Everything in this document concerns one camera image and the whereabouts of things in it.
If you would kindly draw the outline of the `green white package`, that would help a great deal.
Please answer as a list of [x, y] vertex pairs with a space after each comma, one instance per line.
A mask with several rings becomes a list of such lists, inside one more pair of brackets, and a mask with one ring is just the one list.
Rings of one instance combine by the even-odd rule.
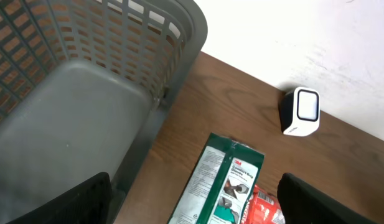
[[168, 224], [239, 224], [265, 155], [210, 133]]

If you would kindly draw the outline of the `red snack bag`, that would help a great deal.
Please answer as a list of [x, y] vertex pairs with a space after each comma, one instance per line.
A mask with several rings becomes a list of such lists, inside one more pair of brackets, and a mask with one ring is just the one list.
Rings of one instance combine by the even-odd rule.
[[240, 224], [285, 224], [278, 199], [255, 185]]

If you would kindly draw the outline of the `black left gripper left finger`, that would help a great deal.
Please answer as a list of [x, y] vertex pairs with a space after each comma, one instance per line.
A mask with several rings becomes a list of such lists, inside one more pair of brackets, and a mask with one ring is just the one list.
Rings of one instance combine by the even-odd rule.
[[110, 177], [100, 172], [8, 224], [105, 224], [111, 196]]

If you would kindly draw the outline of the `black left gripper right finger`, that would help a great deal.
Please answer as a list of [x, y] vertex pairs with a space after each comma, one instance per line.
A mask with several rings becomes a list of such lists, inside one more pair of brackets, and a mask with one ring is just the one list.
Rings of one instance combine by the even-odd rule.
[[283, 174], [277, 198], [287, 224], [290, 223], [372, 223], [291, 173]]

